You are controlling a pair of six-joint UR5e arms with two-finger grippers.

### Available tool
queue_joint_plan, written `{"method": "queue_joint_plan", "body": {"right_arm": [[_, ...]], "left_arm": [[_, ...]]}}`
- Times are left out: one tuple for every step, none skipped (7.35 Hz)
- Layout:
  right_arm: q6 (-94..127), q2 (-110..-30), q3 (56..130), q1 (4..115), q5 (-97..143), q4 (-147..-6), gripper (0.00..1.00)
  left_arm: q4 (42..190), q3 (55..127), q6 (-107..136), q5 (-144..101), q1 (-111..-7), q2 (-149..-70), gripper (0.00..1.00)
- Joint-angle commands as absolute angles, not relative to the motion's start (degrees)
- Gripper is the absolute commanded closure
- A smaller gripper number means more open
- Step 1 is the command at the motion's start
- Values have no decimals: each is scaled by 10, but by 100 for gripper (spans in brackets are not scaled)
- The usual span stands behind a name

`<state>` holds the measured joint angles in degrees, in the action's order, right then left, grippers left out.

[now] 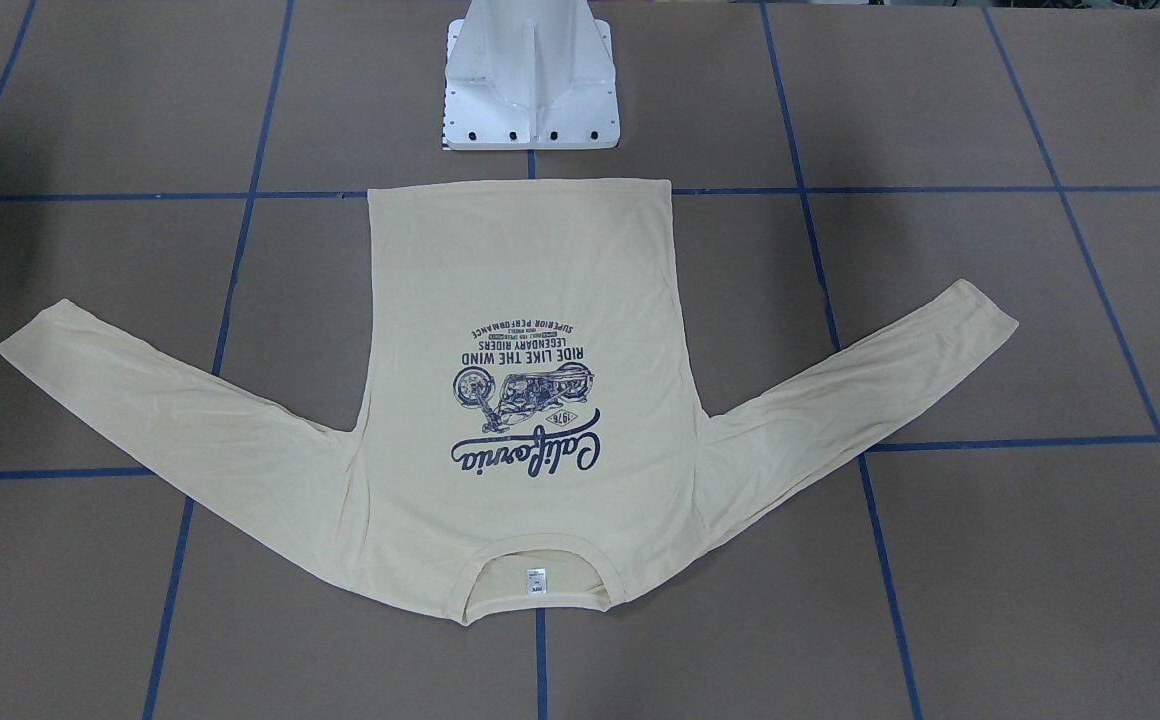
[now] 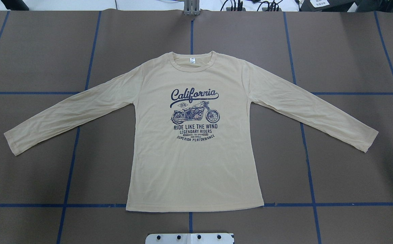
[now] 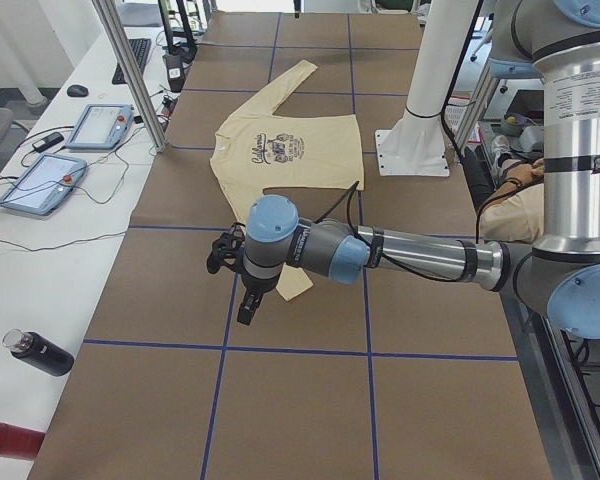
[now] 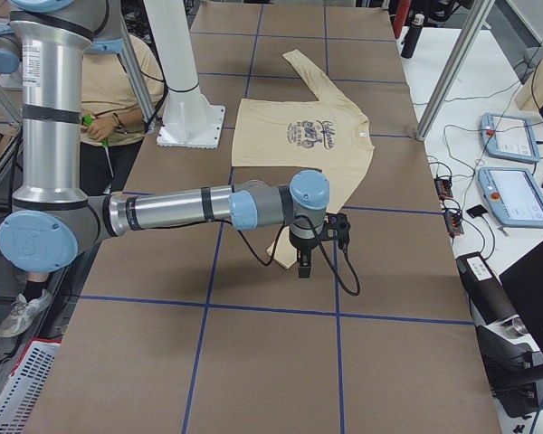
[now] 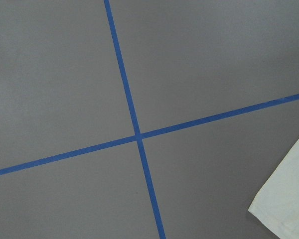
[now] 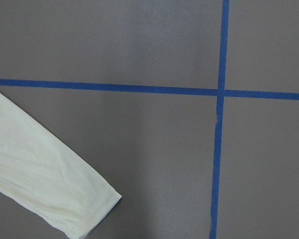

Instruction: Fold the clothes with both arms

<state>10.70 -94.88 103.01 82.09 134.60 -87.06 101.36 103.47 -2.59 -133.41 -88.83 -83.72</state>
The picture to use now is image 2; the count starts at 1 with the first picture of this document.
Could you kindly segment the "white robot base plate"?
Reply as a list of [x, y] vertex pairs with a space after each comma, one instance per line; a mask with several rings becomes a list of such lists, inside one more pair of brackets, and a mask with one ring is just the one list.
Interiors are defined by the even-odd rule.
[[146, 244], [234, 244], [233, 233], [153, 233]]

